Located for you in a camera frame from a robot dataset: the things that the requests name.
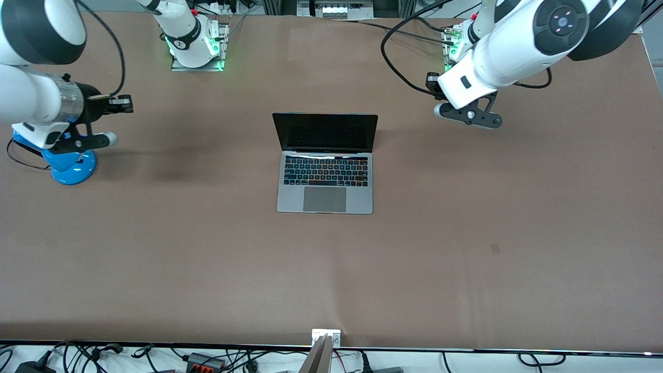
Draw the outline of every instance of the brown table surface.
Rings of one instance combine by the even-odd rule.
[[[136,112],[95,123],[120,144],[80,186],[0,157],[0,338],[663,351],[663,102],[639,36],[502,90],[486,131],[435,118],[378,28],[247,17],[227,71],[172,73],[151,16],[103,17]],[[108,92],[117,52],[86,21],[83,57],[43,70]],[[395,39],[417,84],[441,70]],[[276,212],[282,111],[380,116],[373,215]]]

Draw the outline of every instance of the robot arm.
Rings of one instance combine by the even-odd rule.
[[[185,0],[137,0],[164,32],[170,52],[181,65],[199,68],[218,56],[219,23],[194,16]]]
[[[0,17],[0,125],[11,124],[29,146],[53,153],[113,146],[117,137],[90,133],[90,123],[107,113],[132,112],[130,98],[89,100],[100,95],[94,87],[29,66],[80,57],[87,34],[73,0],[0,0]],[[87,136],[76,131],[81,123]]]
[[[453,109],[475,108],[478,99],[494,98],[499,88],[541,72],[567,55],[581,60],[607,54],[629,37],[642,2],[483,0],[474,21],[454,27],[456,47],[449,56],[453,66],[437,77],[438,89]],[[450,106],[436,106],[435,115],[457,113]],[[477,114],[460,112],[472,116],[469,119]],[[483,125],[477,119],[468,124]],[[498,127],[501,120],[492,124],[497,125],[486,127]]]

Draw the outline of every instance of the metal mounting plate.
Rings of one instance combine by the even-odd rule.
[[[341,331],[339,329],[313,329],[311,332],[311,346],[325,334],[332,336],[334,348],[341,348]]]

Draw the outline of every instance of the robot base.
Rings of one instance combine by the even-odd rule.
[[[53,154],[48,149],[34,146],[16,131],[13,137],[17,143],[41,152],[44,160],[50,165],[53,179],[62,185],[78,185],[88,180],[97,169],[97,155],[92,150],[84,153]]]

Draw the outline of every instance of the electronic device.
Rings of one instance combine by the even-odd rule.
[[[274,113],[279,212],[373,213],[377,115]]]

